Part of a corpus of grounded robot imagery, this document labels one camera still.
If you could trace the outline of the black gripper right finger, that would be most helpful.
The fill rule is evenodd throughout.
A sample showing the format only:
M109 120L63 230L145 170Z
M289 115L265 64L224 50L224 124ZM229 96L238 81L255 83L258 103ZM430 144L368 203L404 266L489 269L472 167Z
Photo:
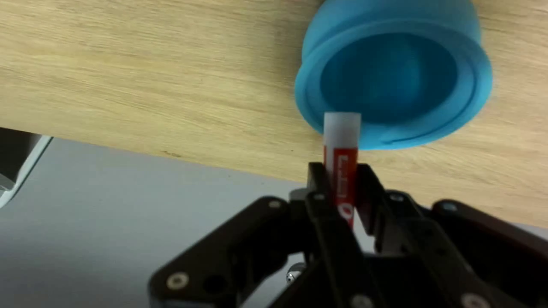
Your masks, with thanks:
M387 191L366 165L356 175L358 216L375 238L382 274L416 308L548 308L548 242L467 204L424 209Z

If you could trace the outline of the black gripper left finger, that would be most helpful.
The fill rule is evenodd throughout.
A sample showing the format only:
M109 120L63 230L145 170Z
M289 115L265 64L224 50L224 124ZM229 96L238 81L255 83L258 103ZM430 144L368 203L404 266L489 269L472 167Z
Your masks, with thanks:
M156 271L150 308L239 308L296 254L305 269L269 308L375 308L373 274L320 163L289 199L257 199Z

